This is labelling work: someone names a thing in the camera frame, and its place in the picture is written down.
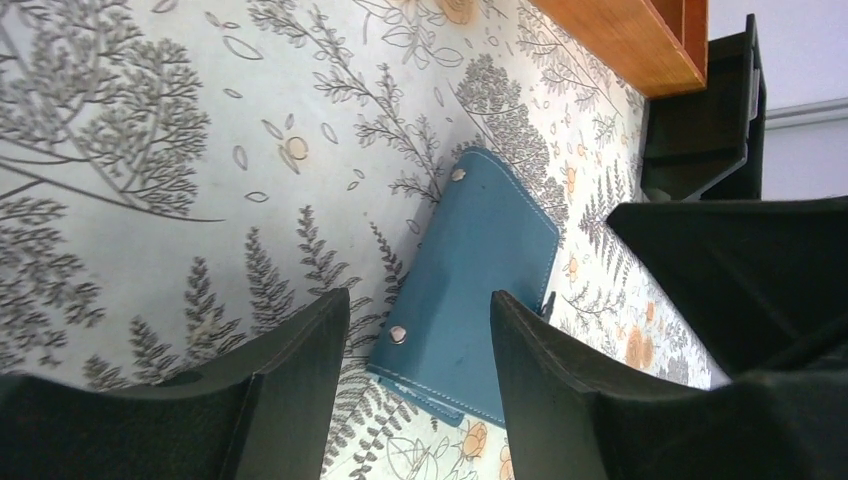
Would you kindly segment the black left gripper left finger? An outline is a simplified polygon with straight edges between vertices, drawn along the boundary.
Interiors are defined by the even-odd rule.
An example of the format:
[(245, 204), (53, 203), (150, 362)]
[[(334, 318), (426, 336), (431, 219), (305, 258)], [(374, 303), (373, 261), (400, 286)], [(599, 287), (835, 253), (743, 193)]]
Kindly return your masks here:
[(1, 379), (5, 479), (316, 479), (349, 293), (158, 385), (93, 392)]

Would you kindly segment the wooden compartment tray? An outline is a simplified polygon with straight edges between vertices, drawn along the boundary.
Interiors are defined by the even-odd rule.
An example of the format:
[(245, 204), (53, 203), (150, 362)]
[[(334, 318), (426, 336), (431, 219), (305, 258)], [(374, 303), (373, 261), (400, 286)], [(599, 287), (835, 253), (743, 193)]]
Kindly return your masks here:
[(533, 5), (648, 98), (707, 86), (707, 0), (551, 0)]

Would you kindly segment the blue leather card holder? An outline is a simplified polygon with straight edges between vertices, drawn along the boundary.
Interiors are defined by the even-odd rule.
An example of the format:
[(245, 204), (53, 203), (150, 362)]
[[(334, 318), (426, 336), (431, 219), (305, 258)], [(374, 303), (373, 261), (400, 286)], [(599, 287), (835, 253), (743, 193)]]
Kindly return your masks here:
[(503, 427), (494, 292), (545, 315), (560, 233), (508, 165), (465, 149), (373, 348), (367, 372), (448, 425)]

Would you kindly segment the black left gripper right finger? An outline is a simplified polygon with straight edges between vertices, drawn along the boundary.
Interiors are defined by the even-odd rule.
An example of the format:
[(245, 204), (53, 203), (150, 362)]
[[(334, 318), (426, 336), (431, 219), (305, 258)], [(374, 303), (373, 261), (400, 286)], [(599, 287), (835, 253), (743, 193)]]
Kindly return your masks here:
[(847, 373), (754, 371), (714, 390), (657, 378), (505, 291), (490, 326), (519, 479), (843, 479)]

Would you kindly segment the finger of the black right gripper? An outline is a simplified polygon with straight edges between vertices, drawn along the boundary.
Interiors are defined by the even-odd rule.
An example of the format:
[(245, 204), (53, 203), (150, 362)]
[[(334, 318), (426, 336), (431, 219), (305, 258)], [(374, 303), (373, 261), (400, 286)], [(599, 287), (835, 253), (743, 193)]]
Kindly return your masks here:
[(844, 368), (847, 201), (623, 203), (607, 225), (719, 368)]

